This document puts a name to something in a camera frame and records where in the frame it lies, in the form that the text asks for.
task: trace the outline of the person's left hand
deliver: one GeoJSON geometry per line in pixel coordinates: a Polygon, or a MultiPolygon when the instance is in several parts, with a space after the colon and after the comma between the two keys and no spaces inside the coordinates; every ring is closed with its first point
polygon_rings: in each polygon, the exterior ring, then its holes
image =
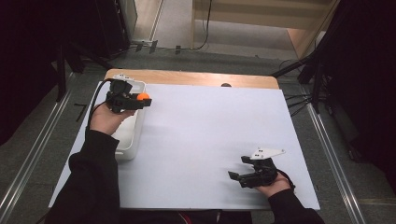
{"type": "Polygon", "coordinates": [[[125,110],[116,114],[110,110],[107,104],[97,105],[92,114],[90,129],[111,135],[125,119],[133,116],[134,112],[135,110],[125,110]]]}

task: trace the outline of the hand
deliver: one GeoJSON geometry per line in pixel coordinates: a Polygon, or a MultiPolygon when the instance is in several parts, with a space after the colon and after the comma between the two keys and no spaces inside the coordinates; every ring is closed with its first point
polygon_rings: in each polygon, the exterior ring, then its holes
{"type": "Polygon", "coordinates": [[[267,196],[267,198],[269,198],[284,189],[290,189],[290,183],[285,176],[277,173],[276,179],[270,186],[259,186],[255,189],[263,193],[265,196],[267,196]]]}
{"type": "Polygon", "coordinates": [[[108,135],[113,134],[128,117],[134,115],[135,110],[125,110],[114,113],[107,104],[97,105],[92,114],[90,129],[108,135]]]}

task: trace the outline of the wooden table edge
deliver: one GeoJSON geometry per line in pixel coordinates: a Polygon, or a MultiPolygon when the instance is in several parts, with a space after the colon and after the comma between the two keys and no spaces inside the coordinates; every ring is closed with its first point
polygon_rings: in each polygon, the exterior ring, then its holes
{"type": "Polygon", "coordinates": [[[134,78],[134,80],[143,81],[148,84],[221,86],[223,83],[228,83],[232,87],[239,88],[279,90],[276,78],[253,75],[197,73],[148,69],[110,69],[107,71],[105,79],[112,78],[117,74],[124,74],[127,77],[134,78]]]}

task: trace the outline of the wire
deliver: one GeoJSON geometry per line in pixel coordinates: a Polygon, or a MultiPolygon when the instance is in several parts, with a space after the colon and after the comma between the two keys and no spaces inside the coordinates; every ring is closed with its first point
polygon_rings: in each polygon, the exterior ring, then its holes
{"type": "MultiPolygon", "coordinates": [[[[279,67],[278,67],[278,71],[280,71],[281,70],[281,67],[282,67],[282,64],[283,63],[285,63],[285,62],[289,62],[289,61],[295,61],[295,62],[298,62],[298,63],[300,63],[300,65],[304,65],[303,63],[301,63],[300,62],[300,60],[293,60],[293,59],[287,59],[287,60],[285,60],[285,61],[283,61],[280,65],[279,65],[279,67]]],[[[301,73],[301,70],[300,70],[300,68],[299,67],[297,67],[297,68],[295,68],[295,69],[297,69],[300,73],[301,73]]]]}
{"type": "Polygon", "coordinates": [[[300,105],[300,104],[302,104],[302,103],[310,103],[311,101],[312,101],[312,98],[303,99],[303,100],[300,101],[300,102],[297,102],[297,103],[293,103],[293,104],[288,105],[288,108],[292,108],[292,107],[297,106],[297,105],[300,105]]]}
{"type": "Polygon", "coordinates": [[[205,44],[206,44],[206,42],[207,42],[207,39],[209,38],[209,21],[210,21],[210,12],[212,11],[212,2],[213,2],[213,0],[210,0],[210,3],[209,3],[209,10],[208,10],[208,12],[207,12],[207,20],[206,20],[206,36],[205,36],[205,41],[204,41],[204,44],[202,44],[200,47],[198,47],[198,48],[195,48],[195,49],[192,49],[192,50],[199,50],[199,49],[201,49],[205,44]]]}
{"type": "Polygon", "coordinates": [[[43,222],[45,219],[46,219],[46,217],[47,217],[47,215],[49,214],[49,212],[47,212],[42,218],[40,218],[35,224],[40,224],[41,222],[43,222]]]}
{"type": "Polygon", "coordinates": [[[298,114],[301,110],[304,109],[304,107],[306,105],[308,105],[310,102],[306,102],[303,106],[301,106],[300,108],[298,108],[296,111],[294,111],[292,114],[290,114],[291,117],[295,116],[296,114],[298,114]]]}
{"type": "Polygon", "coordinates": [[[114,80],[113,78],[107,78],[107,79],[105,79],[105,80],[99,85],[98,89],[96,90],[95,95],[93,96],[93,99],[92,99],[91,108],[90,108],[90,114],[89,114],[89,116],[88,116],[88,123],[87,123],[87,129],[86,129],[87,131],[90,129],[92,114],[93,114],[93,112],[96,110],[96,108],[99,107],[99,106],[95,107],[95,103],[96,103],[96,99],[97,99],[97,97],[98,97],[99,91],[102,89],[102,87],[105,85],[105,83],[107,83],[108,81],[111,82],[111,81],[113,81],[113,80],[114,80]]]}
{"type": "Polygon", "coordinates": [[[204,19],[202,19],[202,28],[204,29],[204,33],[206,34],[206,28],[205,28],[205,23],[204,23],[204,19]]]}
{"type": "Polygon", "coordinates": [[[104,103],[107,103],[108,101],[109,101],[109,100],[106,100],[106,101],[103,101],[102,103],[100,103],[99,105],[96,105],[95,108],[93,109],[92,113],[94,113],[94,112],[96,111],[96,109],[97,109],[100,105],[102,105],[102,104],[104,104],[104,103]]]}
{"type": "Polygon", "coordinates": [[[285,172],[283,172],[283,171],[281,171],[281,170],[279,170],[279,169],[276,169],[278,172],[280,172],[283,176],[285,176],[286,177],[286,179],[288,180],[288,182],[289,182],[289,185],[290,185],[290,188],[292,189],[292,190],[294,190],[295,188],[296,188],[296,186],[293,184],[293,182],[291,181],[291,179],[290,179],[290,177],[288,176],[288,174],[286,174],[285,172]]]}
{"type": "Polygon", "coordinates": [[[312,94],[301,94],[301,95],[286,95],[285,96],[289,96],[288,98],[285,98],[285,100],[290,100],[296,97],[308,97],[311,96],[312,94]]]}

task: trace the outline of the white paper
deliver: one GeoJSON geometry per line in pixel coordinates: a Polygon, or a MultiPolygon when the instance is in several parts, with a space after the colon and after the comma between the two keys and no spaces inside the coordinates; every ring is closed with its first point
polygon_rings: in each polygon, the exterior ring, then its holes
{"type": "MultiPolygon", "coordinates": [[[[137,155],[119,162],[121,207],[269,209],[262,194],[228,176],[253,173],[241,156],[267,147],[285,149],[273,157],[276,167],[290,176],[302,204],[319,210],[282,91],[148,84],[147,93],[153,100],[137,155]]],[[[84,129],[71,154],[80,150],[84,129]]],[[[69,174],[66,165],[49,206],[69,174]]]]}

